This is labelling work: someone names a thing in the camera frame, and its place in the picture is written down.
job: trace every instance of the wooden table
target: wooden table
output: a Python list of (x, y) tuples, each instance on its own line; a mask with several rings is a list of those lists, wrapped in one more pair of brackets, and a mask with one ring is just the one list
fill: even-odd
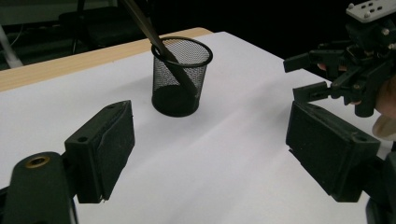
[[(165, 36), (185, 36), (193, 38), (207, 35), (212, 32), (204, 28), (191, 28), (174, 32)], [(48, 80), (50, 78), (67, 75), (73, 72), (91, 68), (103, 63), (110, 63), (150, 50), (148, 39), (121, 44), (105, 49), (93, 50), (73, 56), (50, 60), (43, 63), (34, 63), (23, 67), (0, 71), (0, 91), (7, 91), (20, 86)]]

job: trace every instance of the black plastic part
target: black plastic part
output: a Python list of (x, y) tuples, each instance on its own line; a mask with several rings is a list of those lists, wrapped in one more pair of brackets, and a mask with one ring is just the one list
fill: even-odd
[(108, 200), (134, 147), (131, 102), (106, 106), (64, 145), (67, 160), (78, 168), (78, 201)]
[(367, 224), (394, 224), (394, 217), (392, 213), (384, 210), (373, 199), (369, 199), (366, 205), (366, 219)]
[(294, 100), (304, 103), (327, 99), (330, 92), (325, 81), (293, 89)]
[(78, 223), (63, 160), (55, 152), (32, 155), (14, 167), (6, 205), (2, 224)]
[(329, 111), (292, 104), (286, 137), (290, 152), (337, 202), (361, 196), (364, 167), (376, 158), (380, 142)]
[(390, 207), (396, 212), (396, 152), (391, 152), (385, 158), (383, 178), (390, 198)]

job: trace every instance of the white paper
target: white paper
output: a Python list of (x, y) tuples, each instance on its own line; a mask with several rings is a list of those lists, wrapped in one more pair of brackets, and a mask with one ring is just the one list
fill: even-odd
[[(285, 144), (292, 88), (321, 81), (221, 32), (208, 45), (198, 110), (167, 117), (151, 104), (151, 52), (0, 92), (0, 186), (32, 154), (64, 152), (64, 141), (106, 105), (131, 100), (135, 146), (110, 200), (79, 204), (81, 224), (361, 224), (367, 195), (337, 203)], [(370, 133), (377, 114), (357, 118), (342, 100), (318, 105)], [(384, 143), (385, 150), (389, 144)]]

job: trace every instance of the black mesh pencil cup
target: black mesh pencil cup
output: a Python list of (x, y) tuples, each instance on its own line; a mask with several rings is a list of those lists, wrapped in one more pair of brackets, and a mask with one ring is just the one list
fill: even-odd
[(205, 44), (187, 37), (165, 37), (162, 42), (175, 56), (164, 57), (155, 46), (151, 102), (156, 110), (170, 117), (185, 117), (199, 106), (207, 65), (213, 53)]

